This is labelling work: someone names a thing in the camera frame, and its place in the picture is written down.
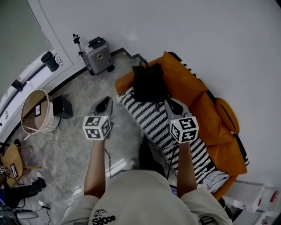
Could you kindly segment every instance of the orange sofa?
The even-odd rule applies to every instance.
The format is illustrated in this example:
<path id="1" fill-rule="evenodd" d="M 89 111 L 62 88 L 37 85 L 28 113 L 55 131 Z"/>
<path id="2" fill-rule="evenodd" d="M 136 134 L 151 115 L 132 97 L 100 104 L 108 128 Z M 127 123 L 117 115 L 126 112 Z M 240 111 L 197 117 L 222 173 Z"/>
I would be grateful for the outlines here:
<path id="1" fill-rule="evenodd" d="M 164 52 L 162 57 L 148 64 L 161 64 L 164 81 L 172 98 L 186 104 L 192 115 L 196 116 L 198 135 L 207 145 L 207 152 L 216 168 L 230 175 L 230 179 L 213 193 L 216 199 L 220 199 L 236 177 L 247 172 L 246 153 L 238 137 L 239 124 L 231 107 L 223 99 L 215 98 L 180 61 L 175 53 Z M 131 71 L 116 81 L 118 95 L 132 87 L 133 77 Z"/>

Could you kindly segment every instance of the black cable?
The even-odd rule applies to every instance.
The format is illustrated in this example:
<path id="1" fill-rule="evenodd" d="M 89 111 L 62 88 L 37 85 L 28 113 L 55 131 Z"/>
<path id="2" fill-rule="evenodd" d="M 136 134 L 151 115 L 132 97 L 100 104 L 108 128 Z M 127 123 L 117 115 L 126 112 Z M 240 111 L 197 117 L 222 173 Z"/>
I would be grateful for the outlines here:
<path id="1" fill-rule="evenodd" d="M 175 154 L 177 149 L 174 150 L 173 154 L 172 154 L 172 157 L 171 157 L 171 160 L 170 160 L 170 165 L 169 165 L 169 169 L 168 169 L 168 173 L 167 173 L 167 180 L 169 179 L 169 174 L 170 174 L 170 170 L 171 170 L 171 166 L 172 166 L 172 160 L 173 160 L 173 156 Z"/>
<path id="2" fill-rule="evenodd" d="M 50 216 L 49 216 L 49 213 L 48 213 L 48 209 L 47 209 L 47 215 L 48 215 L 48 217 L 49 217 L 49 222 L 48 222 L 48 225 L 49 225 L 49 223 L 51 222 L 51 218 L 50 218 Z"/>
<path id="3" fill-rule="evenodd" d="M 9 186 L 9 188 L 12 188 L 8 183 L 6 183 L 8 186 Z"/>
<path id="4" fill-rule="evenodd" d="M 106 148 L 104 148 L 104 150 L 108 154 L 108 158 L 109 158 L 109 178 L 111 178 L 111 156 L 108 153 L 108 151 L 106 150 Z"/>
<path id="5" fill-rule="evenodd" d="M 41 209 L 39 209 L 39 210 L 36 210 L 36 211 L 33 211 L 33 212 L 38 212 L 38 211 L 40 211 L 40 210 L 42 210 L 43 208 L 41 208 Z"/>

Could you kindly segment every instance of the white box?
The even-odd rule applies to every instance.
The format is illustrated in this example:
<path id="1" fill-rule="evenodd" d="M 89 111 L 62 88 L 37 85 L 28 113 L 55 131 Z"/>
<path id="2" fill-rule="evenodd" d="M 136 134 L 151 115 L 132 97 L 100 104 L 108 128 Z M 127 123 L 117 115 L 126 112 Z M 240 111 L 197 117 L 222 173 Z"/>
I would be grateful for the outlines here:
<path id="1" fill-rule="evenodd" d="M 179 143 L 194 141 L 198 131 L 199 126 L 195 116 L 171 120 L 170 133 Z"/>
<path id="2" fill-rule="evenodd" d="M 104 140 L 111 130 L 108 116 L 86 116 L 83 130 L 89 140 Z"/>
<path id="3" fill-rule="evenodd" d="M 234 182 L 223 199 L 236 208 L 255 213 L 263 191 L 264 187 L 261 185 Z"/>
<path id="4" fill-rule="evenodd" d="M 265 188 L 258 210 L 266 212 L 266 216 L 278 217 L 281 211 L 280 188 Z"/>

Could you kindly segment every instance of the black backpack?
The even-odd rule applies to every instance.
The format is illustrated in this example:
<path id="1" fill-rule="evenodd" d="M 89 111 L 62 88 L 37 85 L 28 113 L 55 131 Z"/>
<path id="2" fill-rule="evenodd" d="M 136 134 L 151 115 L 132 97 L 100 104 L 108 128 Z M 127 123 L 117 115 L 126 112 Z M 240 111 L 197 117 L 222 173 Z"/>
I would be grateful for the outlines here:
<path id="1" fill-rule="evenodd" d="M 145 61 L 146 68 L 141 65 L 132 66 L 134 72 L 133 79 L 133 98 L 138 102 L 163 102 L 169 92 L 163 80 L 164 72 L 161 65 L 156 63 L 148 66 Z"/>

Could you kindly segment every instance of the black speaker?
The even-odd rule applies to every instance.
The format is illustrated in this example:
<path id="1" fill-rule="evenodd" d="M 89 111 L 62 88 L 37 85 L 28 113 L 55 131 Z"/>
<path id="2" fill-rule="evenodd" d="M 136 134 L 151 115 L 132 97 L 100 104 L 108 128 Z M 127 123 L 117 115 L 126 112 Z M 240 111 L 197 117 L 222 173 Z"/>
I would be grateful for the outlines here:
<path id="1" fill-rule="evenodd" d="M 63 119 L 73 117 L 72 105 L 63 95 L 53 98 L 53 112 L 54 116 Z"/>
<path id="2" fill-rule="evenodd" d="M 56 71 L 59 67 L 57 64 L 53 54 L 49 51 L 45 55 L 42 56 L 41 61 L 46 64 L 50 71 Z"/>

